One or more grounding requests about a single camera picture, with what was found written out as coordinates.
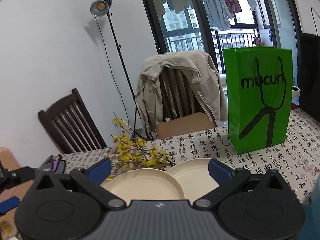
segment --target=green paper bag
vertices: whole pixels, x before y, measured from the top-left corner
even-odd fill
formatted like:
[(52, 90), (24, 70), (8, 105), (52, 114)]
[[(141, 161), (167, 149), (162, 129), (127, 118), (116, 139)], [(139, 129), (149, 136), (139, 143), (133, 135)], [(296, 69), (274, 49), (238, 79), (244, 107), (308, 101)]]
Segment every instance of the green paper bag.
[(292, 51), (273, 47), (223, 50), (229, 136), (238, 154), (285, 140), (292, 99)]

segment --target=glass door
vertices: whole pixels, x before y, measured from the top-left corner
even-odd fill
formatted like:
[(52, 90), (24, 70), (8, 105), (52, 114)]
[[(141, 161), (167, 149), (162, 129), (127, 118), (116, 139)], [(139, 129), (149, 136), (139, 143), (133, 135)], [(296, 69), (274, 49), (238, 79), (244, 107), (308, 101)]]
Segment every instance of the glass door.
[(293, 84), (298, 82), (299, 34), (297, 21), (289, 0), (265, 0), (271, 25), (274, 46), (291, 49), (293, 59)]
[(159, 53), (200, 49), (217, 65), (202, 0), (144, 0)]

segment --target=gray gripper base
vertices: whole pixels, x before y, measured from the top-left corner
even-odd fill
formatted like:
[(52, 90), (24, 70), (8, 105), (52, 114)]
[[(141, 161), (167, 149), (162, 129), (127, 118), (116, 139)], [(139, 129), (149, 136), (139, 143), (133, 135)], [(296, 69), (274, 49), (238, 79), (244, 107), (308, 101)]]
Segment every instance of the gray gripper base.
[(111, 211), (83, 240), (238, 240), (225, 232), (210, 212), (191, 208), (188, 200), (134, 200)]

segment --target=metal screw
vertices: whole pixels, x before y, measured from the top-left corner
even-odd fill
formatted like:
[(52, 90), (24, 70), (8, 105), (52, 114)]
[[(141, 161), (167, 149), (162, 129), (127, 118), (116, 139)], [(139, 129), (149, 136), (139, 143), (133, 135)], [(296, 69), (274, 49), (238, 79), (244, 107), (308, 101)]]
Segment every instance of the metal screw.
[(236, 168), (236, 171), (245, 171), (245, 168)]
[(84, 167), (75, 167), (74, 170), (83, 172), (84, 171)]
[(109, 200), (108, 205), (110, 207), (119, 208), (119, 207), (122, 207), (124, 205), (124, 201), (122, 199), (119, 199), (119, 198), (111, 199), (111, 200)]
[(198, 199), (198, 200), (196, 201), (196, 205), (197, 205), (198, 207), (206, 208), (206, 207), (208, 207), (208, 206), (211, 205), (211, 201), (210, 201), (209, 199), (204, 199), (204, 198)]

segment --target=black bag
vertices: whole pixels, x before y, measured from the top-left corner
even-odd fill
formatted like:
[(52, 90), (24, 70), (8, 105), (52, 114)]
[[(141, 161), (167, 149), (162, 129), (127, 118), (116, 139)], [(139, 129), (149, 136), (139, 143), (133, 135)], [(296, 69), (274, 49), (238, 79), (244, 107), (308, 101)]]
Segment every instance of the black bag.
[(320, 37), (302, 33), (299, 108), (320, 122)]

